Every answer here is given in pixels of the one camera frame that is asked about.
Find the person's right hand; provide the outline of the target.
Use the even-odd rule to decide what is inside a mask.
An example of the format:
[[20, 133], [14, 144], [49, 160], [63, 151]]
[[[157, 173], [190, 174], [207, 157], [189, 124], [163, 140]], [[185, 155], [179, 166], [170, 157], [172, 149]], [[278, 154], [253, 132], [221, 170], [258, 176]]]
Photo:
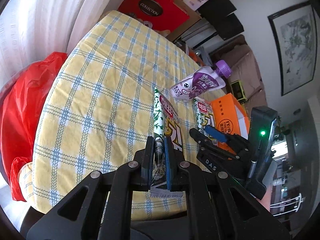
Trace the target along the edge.
[[272, 197], [272, 188], [273, 186], [270, 185], [267, 190], [266, 193], [264, 195], [264, 197], [259, 200], [258, 198], [256, 199], [267, 211], [270, 211], [270, 205], [271, 205], [271, 197]]

